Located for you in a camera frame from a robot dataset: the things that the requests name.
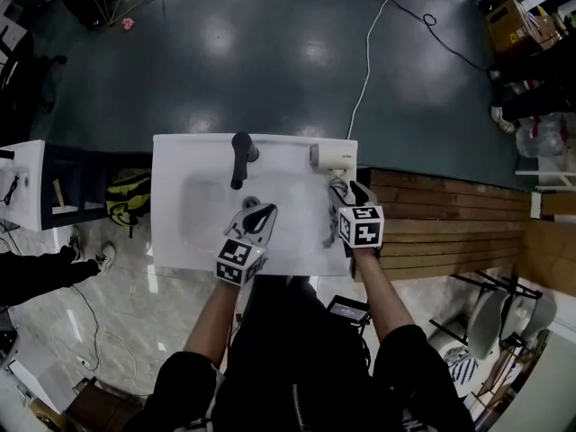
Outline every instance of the white sneaker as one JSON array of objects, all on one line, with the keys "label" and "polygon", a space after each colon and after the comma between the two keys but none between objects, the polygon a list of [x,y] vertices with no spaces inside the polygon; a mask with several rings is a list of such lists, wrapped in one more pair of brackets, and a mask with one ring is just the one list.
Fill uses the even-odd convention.
[{"label": "white sneaker", "polygon": [[110,267],[116,259],[116,248],[112,243],[105,243],[102,246],[102,251],[96,255],[96,262],[98,263],[98,267],[100,267],[100,272],[98,275],[108,274]]},{"label": "white sneaker", "polygon": [[493,82],[500,80],[501,77],[499,70],[489,70],[488,75],[490,76],[490,80]]},{"label": "white sneaker", "polygon": [[500,126],[500,129],[507,134],[512,134],[516,131],[516,125],[511,121],[504,120],[502,117],[502,108],[492,106],[490,108],[490,117]]},{"label": "white sneaker", "polygon": [[80,229],[78,226],[72,226],[72,234],[68,240],[68,246],[74,249],[76,253],[75,261],[82,261],[84,259],[84,250],[82,249],[82,237],[80,236]]}]

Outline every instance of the yellow backpack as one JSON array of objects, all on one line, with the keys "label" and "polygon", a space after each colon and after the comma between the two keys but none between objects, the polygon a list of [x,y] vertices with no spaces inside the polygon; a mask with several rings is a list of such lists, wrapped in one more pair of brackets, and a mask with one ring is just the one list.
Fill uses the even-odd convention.
[{"label": "yellow backpack", "polygon": [[150,173],[130,176],[113,182],[106,189],[106,210],[110,219],[119,226],[132,228],[138,224],[137,216],[150,212]]}]

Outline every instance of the zipper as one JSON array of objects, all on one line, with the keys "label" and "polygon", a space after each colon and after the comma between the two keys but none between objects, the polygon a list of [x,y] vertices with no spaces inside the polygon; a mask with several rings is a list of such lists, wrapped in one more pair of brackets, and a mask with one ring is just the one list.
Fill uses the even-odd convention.
[{"label": "zipper", "polygon": [[294,400],[294,410],[296,411],[296,419],[301,432],[310,432],[310,426],[304,424],[302,419],[302,411],[300,410],[300,402],[298,401],[298,384],[292,385],[292,398]]}]

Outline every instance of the person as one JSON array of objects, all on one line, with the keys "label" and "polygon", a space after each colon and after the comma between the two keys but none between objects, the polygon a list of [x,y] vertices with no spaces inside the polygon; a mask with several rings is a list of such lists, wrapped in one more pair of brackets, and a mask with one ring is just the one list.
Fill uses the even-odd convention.
[{"label": "person", "polygon": [[94,259],[84,259],[80,230],[72,235],[57,254],[19,256],[12,251],[0,255],[0,268],[6,277],[0,292],[0,305],[12,307],[36,296],[108,273],[116,258],[116,248],[105,243]]},{"label": "person", "polygon": [[576,108],[576,37],[568,35],[539,54],[503,63],[489,72],[504,84],[525,80],[544,81],[537,88],[490,108],[491,118],[506,133],[516,130],[514,121]]},{"label": "person", "polygon": [[326,311],[308,277],[266,275],[255,278],[222,375],[239,288],[218,281],[124,432],[474,431],[447,365],[374,251],[354,255],[380,341],[373,376],[357,328]]}]

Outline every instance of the gray floor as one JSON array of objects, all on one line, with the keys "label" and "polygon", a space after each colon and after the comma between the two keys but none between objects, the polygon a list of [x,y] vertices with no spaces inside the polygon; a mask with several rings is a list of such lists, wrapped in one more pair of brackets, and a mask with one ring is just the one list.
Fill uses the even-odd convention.
[{"label": "gray floor", "polygon": [[[159,133],[248,131],[345,138],[365,78],[365,35],[383,0],[155,0],[135,27],[87,32],[61,2],[34,21],[37,52],[66,54],[58,102],[33,138],[151,150]],[[492,62],[473,0],[399,0],[437,34]],[[486,75],[388,4],[352,139],[369,166],[510,187],[514,138],[491,122]]]}]

